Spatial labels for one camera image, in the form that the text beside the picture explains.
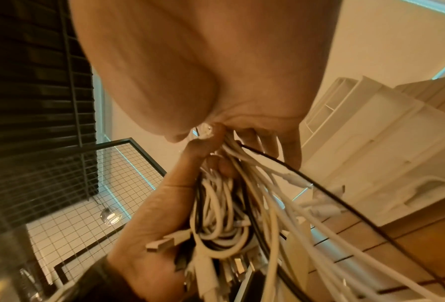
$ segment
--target sleeve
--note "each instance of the sleeve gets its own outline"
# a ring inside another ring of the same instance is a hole
[[[123,277],[115,271],[106,256],[92,265],[65,291],[58,302],[144,302]]]

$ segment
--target wire mesh panel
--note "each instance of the wire mesh panel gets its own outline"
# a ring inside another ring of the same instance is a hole
[[[0,165],[0,279],[10,278],[19,296],[40,297],[77,280],[111,250],[163,173],[132,140],[6,161]]]

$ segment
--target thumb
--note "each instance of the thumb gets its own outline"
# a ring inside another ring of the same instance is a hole
[[[218,150],[223,142],[226,128],[222,124],[213,126],[213,135],[207,139],[195,139],[188,143],[174,168],[166,174],[164,186],[192,187],[206,157]]]

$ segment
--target hand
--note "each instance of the hand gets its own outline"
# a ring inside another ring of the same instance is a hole
[[[319,89],[339,0],[72,0],[105,88],[170,141],[202,122],[299,168],[299,124]]]
[[[176,302],[183,297],[184,275],[175,273],[174,266],[177,249],[147,253],[145,246],[179,230],[188,221],[194,203],[194,185],[205,159],[223,175],[237,175],[229,160],[210,155],[221,147],[224,135],[225,128],[216,125],[211,138],[188,144],[174,169],[143,202],[108,254],[110,265],[148,302]]]

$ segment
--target ceiling light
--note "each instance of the ceiling light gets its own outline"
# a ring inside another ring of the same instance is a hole
[[[102,211],[100,218],[102,219],[104,224],[113,225],[120,221],[122,216],[123,214],[121,212],[119,212],[114,207],[109,206]]]

